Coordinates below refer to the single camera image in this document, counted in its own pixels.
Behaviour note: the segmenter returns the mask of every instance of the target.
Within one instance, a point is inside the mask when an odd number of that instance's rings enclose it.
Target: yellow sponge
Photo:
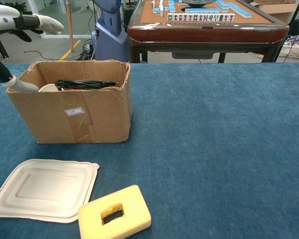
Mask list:
[[[109,215],[114,213],[123,215],[111,220]],[[81,206],[78,216],[81,239],[122,239],[151,224],[150,212],[137,185]]]

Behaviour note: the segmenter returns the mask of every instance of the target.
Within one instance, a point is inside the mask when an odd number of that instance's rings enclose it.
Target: open cardboard box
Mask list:
[[[115,143],[128,139],[131,66],[118,61],[37,62],[20,80],[39,88],[57,80],[115,81],[99,90],[22,93],[7,90],[38,143]]]
[[[250,5],[288,24],[296,10],[296,0],[255,0]]]

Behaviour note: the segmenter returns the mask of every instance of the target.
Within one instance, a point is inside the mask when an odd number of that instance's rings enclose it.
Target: wooden pole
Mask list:
[[[68,16],[68,25],[69,25],[69,35],[71,43],[71,51],[74,52],[74,41],[73,41],[73,30],[72,30],[72,15],[71,15],[71,4],[69,1],[66,1],[66,14]]]

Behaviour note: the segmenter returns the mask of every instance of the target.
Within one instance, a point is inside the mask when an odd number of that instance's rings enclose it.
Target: blue carpet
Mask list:
[[[28,65],[9,65],[19,75]],[[37,144],[0,85],[0,186],[31,158],[100,164],[91,200],[138,184],[138,239],[299,239],[299,63],[134,64],[130,139]],[[77,239],[78,222],[0,218],[0,239]]]

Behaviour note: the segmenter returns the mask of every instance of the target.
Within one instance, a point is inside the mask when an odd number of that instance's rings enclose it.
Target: white label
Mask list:
[[[82,109],[82,107],[78,107],[78,108],[65,110],[65,112],[68,116],[74,116],[74,115],[78,115],[78,114],[83,114],[84,110]]]

